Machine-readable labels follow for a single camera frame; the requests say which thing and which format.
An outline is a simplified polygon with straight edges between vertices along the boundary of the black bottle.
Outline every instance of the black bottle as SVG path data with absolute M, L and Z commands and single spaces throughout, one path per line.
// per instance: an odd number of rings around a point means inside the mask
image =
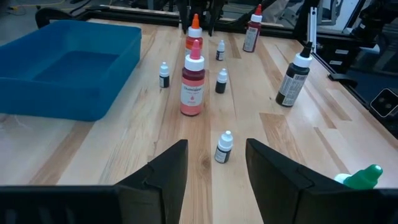
M 289 64 L 284 81 L 282 82 L 276 102 L 282 106 L 293 106 L 300 90 L 304 86 L 305 79 L 310 72 L 312 42 L 308 42 L 300 54 L 296 54 L 293 63 Z
M 163 62 L 159 70 L 159 85 L 162 88 L 167 88 L 170 85 L 169 67 L 166 62 Z
M 217 77 L 216 93 L 224 93 L 227 79 L 228 79 L 228 74 L 226 73 L 226 69 L 223 68 L 219 72 Z

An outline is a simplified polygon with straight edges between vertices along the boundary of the bottle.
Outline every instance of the bottle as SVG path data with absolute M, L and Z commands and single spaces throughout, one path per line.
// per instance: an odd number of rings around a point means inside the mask
M 167 88 L 170 85 L 169 67 L 166 62 L 163 62 L 159 69 L 159 84 L 162 88 Z
M 297 53 L 293 63 L 287 68 L 284 81 L 276 96 L 276 102 L 282 106 L 293 106 L 300 90 L 304 86 L 305 79 L 310 72 L 312 43 L 308 42 L 301 53 Z
M 228 79 L 228 74 L 226 73 L 226 69 L 223 68 L 219 72 L 217 77 L 216 93 L 224 93 L 227 79 Z
M 382 173 L 383 169 L 379 165 L 373 164 L 353 175 L 348 175 L 343 180 L 343 184 L 356 190 L 373 189 Z
M 219 60 L 219 61 L 224 60 L 224 52 L 225 52 L 225 44 L 224 44 L 224 40 L 221 40 L 218 43 L 216 60 Z
M 199 40 L 193 42 L 182 68 L 181 113 L 195 116 L 201 112 L 205 90 L 205 59 L 200 55 Z
M 203 38 L 201 37 L 201 27 L 199 26 L 199 16 L 193 16 L 192 25 L 188 28 L 188 36 L 185 39 L 185 56 L 191 52 L 195 40 L 199 41 L 200 50 L 203 46 Z
M 245 52 L 254 52 L 254 49 L 256 48 L 257 38 L 259 37 L 261 30 L 261 13 L 261 4 L 259 4 L 256 12 L 251 15 L 250 22 L 248 23 L 248 29 L 243 43 L 243 50 Z
M 233 137 L 231 131 L 226 131 L 218 140 L 216 154 L 214 158 L 219 163 L 228 162 L 233 146 Z

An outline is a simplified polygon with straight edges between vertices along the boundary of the red bottle cap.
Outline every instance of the red bottle cap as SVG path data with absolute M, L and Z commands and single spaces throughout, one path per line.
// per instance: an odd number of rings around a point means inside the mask
M 199 40 L 193 41 L 193 45 L 191 48 L 191 54 L 189 56 L 191 59 L 199 60 L 200 59 L 200 44 Z
M 261 16 L 261 4 L 259 4 L 257 6 L 256 12 L 254 13 L 254 15 Z

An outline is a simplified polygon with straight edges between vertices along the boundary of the white bottle cap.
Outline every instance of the white bottle cap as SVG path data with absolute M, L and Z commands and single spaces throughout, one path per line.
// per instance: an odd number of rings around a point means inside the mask
M 311 55 L 306 58 L 301 56 L 300 53 L 297 53 L 296 56 L 294 57 L 293 64 L 301 68 L 308 68 L 311 64 L 311 61 L 312 61 Z
M 190 58 L 190 55 L 185 56 L 184 67 L 189 71 L 197 72 L 205 68 L 205 58 L 200 56 L 200 59 L 195 60 Z
M 262 21 L 262 16 L 258 16 L 258 15 L 252 14 L 250 20 L 253 21 L 253 22 L 261 22 Z
M 231 131 L 226 131 L 218 140 L 218 148 L 222 151 L 230 151 L 233 146 L 233 137 Z
M 160 66 L 159 73 L 161 77 L 167 77 L 169 75 L 169 66 L 167 66 L 166 62 L 163 62 Z
M 201 27 L 194 29 L 192 26 L 188 27 L 188 36 L 193 38 L 201 37 Z
M 225 51 L 224 40 L 220 40 L 220 42 L 218 43 L 217 51 L 219 51 L 219 52 L 224 52 Z
M 226 69 L 223 68 L 218 74 L 217 81 L 219 83 L 226 83 L 227 79 L 228 79 L 228 74 L 226 72 Z

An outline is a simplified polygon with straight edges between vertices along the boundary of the blue tray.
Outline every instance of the blue tray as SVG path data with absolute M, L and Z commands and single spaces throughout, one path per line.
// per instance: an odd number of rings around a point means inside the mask
M 140 58 L 137 27 L 57 21 L 0 47 L 0 113 L 101 119 Z

